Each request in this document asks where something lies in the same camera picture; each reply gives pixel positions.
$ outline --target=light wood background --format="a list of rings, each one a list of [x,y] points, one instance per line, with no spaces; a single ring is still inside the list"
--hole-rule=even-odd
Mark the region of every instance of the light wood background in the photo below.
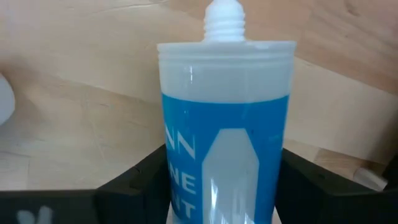
[[[398,132],[398,1],[241,2],[248,39],[298,42],[290,146],[311,161],[329,149],[386,163]],[[0,151],[28,162],[25,187],[99,185],[163,142],[156,44],[201,41],[208,3],[0,0],[0,71],[17,98]]]

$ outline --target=translucent plastic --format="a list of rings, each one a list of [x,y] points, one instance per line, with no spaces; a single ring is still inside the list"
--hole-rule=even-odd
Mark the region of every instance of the translucent plastic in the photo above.
[[[158,49],[174,223],[271,223],[295,42]]]

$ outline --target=blue label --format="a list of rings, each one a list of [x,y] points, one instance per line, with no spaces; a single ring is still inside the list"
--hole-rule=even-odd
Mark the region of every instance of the blue label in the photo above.
[[[162,101],[172,206],[179,219],[203,223],[202,163],[220,130],[239,128],[246,130],[259,161],[253,221],[270,223],[289,96],[258,103],[198,103],[163,95]]]

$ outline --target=white screw cap nozzle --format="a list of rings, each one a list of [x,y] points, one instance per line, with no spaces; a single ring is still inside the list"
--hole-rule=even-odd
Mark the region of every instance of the white screw cap nozzle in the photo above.
[[[238,0],[214,0],[206,9],[205,41],[244,41],[244,11]]]

